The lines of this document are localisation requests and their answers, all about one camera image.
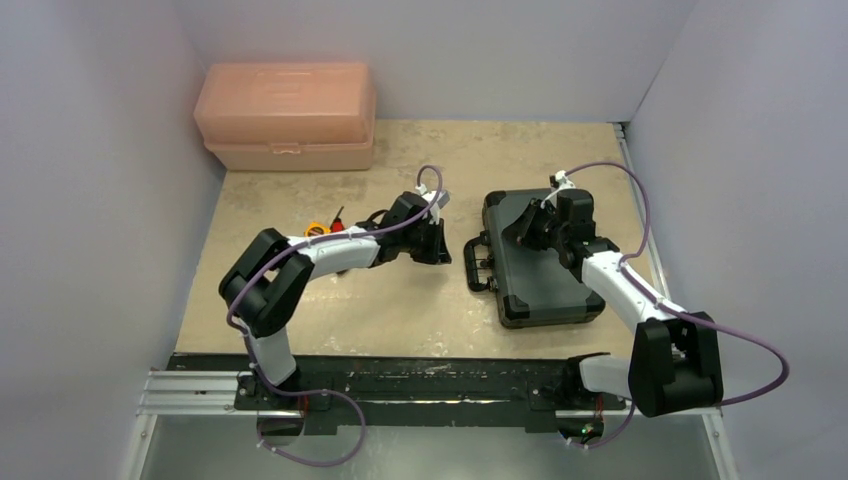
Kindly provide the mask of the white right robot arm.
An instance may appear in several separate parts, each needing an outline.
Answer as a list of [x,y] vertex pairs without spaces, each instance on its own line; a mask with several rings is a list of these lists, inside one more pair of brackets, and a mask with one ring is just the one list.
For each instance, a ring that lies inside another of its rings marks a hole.
[[576,407],[600,393],[630,400],[647,417],[711,407],[724,396],[717,334],[711,317],[667,304],[596,232],[594,199],[564,189],[553,201],[533,199],[503,230],[520,247],[556,252],[559,263],[598,294],[633,334],[629,359],[590,354],[572,360],[561,392]]

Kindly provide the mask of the black poker set case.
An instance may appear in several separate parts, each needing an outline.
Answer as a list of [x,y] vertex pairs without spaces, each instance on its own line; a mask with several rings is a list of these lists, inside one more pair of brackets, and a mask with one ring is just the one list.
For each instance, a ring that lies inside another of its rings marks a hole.
[[504,239],[503,230],[545,189],[496,190],[483,200],[483,230],[463,247],[468,288],[495,295],[507,329],[584,324],[605,309],[604,300],[562,268],[555,251],[533,251]]

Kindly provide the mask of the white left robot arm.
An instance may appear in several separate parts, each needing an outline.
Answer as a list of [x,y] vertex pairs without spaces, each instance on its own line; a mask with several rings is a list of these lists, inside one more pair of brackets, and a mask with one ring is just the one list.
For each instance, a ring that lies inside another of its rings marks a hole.
[[259,395],[272,408],[297,399],[297,370],[287,325],[307,285],[327,275],[370,269],[406,254],[416,263],[451,263],[441,210],[445,190],[404,192],[376,217],[329,234],[287,237],[261,231],[224,275],[218,293],[226,321],[245,341],[252,368],[263,378]]

